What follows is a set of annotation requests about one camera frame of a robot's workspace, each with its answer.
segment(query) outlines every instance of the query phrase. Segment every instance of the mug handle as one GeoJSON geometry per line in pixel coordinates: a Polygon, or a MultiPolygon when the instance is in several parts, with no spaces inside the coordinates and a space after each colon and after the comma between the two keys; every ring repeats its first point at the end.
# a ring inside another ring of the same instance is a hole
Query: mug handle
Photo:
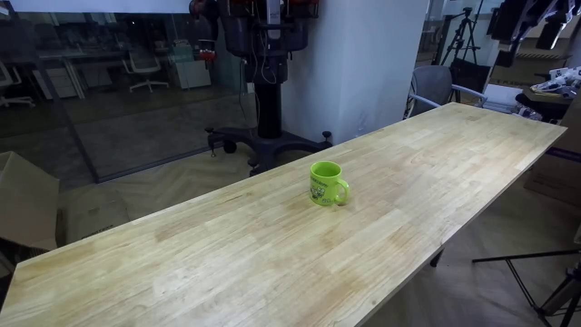
{"type": "Polygon", "coordinates": [[[347,196],[349,196],[349,184],[345,180],[338,180],[336,187],[334,187],[334,202],[338,205],[345,204],[347,202],[347,196]]]}

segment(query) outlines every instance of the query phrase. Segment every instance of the glass wall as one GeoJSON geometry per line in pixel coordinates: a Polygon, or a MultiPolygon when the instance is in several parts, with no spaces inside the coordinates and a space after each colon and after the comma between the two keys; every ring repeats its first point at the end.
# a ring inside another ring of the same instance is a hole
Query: glass wall
{"type": "Polygon", "coordinates": [[[205,127],[253,126],[242,64],[202,17],[9,7],[0,153],[20,153],[66,187],[200,153],[205,127]]]}

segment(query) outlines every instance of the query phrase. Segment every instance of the wall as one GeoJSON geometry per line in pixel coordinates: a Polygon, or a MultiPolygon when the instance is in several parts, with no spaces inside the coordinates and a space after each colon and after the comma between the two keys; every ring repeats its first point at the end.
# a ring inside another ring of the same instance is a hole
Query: wall
{"type": "Polygon", "coordinates": [[[338,144],[400,122],[425,15],[427,0],[322,2],[283,86],[285,129],[338,144]]]}
{"type": "Polygon", "coordinates": [[[189,0],[11,0],[24,13],[187,13],[189,0]]]}

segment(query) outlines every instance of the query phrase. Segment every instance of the office chair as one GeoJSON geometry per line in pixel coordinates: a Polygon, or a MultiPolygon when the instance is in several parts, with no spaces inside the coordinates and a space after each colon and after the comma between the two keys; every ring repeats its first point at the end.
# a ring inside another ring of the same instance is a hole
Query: office chair
{"type": "Polygon", "coordinates": [[[147,51],[131,51],[129,62],[124,60],[124,67],[129,75],[142,76],[146,80],[135,84],[129,87],[129,93],[140,87],[149,87],[149,93],[153,93],[155,86],[169,87],[167,82],[151,80],[151,75],[160,73],[162,66],[160,60],[147,51]]]}
{"type": "Polygon", "coordinates": [[[411,89],[412,106],[407,111],[405,118],[421,115],[447,102],[452,102],[454,95],[458,96],[456,100],[460,100],[460,93],[476,96],[478,106],[483,106],[487,102],[487,96],[483,93],[452,84],[452,73],[449,67],[443,67],[443,66],[416,67],[412,76],[412,89],[411,89]]]}
{"type": "MultiPolygon", "coordinates": [[[[22,78],[18,71],[13,67],[13,75],[11,75],[9,69],[4,66],[4,62],[0,62],[0,87],[11,87],[20,84],[22,84],[22,78]]],[[[31,96],[8,98],[0,95],[0,107],[9,107],[13,104],[24,104],[24,106],[35,107],[35,100],[31,96]]]]}

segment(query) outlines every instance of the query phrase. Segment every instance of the metal stand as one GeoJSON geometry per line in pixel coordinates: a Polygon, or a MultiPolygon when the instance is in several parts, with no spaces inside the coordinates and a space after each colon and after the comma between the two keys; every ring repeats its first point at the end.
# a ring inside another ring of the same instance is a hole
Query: metal stand
{"type": "Polygon", "coordinates": [[[518,282],[523,296],[527,298],[529,305],[534,309],[538,318],[550,325],[547,316],[554,316],[567,302],[567,311],[561,320],[561,327],[567,327],[578,311],[579,300],[581,300],[581,262],[576,264],[576,267],[569,269],[565,275],[565,280],[561,285],[547,298],[543,305],[538,305],[534,298],[530,296],[525,282],[521,280],[521,275],[512,265],[512,260],[525,260],[525,258],[547,258],[547,256],[570,256],[570,255],[581,255],[581,249],[570,249],[570,251],[552,251],[552,253],[530,253],[530,255],[516,255],[516,256],[492,256],[492,258],[478,258],[472,260],[472,264],[481,262],[507,262],[514,280],[518,282]]]}
{"type": "Polygon", "coordinates": [[[474,64],[478,62],[476,51],[480,47],[476,47],[476,42],[474,42],[476,22],[470,20],[472,7],[465,7],[463,11],[465,13],[458,15],[458,17],[465,17],[465,18],[461,20],[460,27],[456,29],[454,38],[452,38],[451,46],[447,47],[447,53],[445,53],[445,57],[441,60],[441,66],[449,60],[452,51],[456,51],[454,58],[458,58],[461,49],[465,49],[463,60],[467,60],[469,51],[472,51],[474,64]]]}
{"type": "Polygon", "coordinates": [[[211,151],[222,146],[225,153],[236,153],[236,144],[242,142],[254,151],[249,162],[253,175],[260,175],[276,167],[278,155],[283,151],[322,151],[331,147],[331,133],[323,133],[323,142],[311,142],[296,135],[282,131],[282,98],[280,84],[260,86],[256,84],[258,127],[256,129],[207,129],[207,144],[211,151]]]}

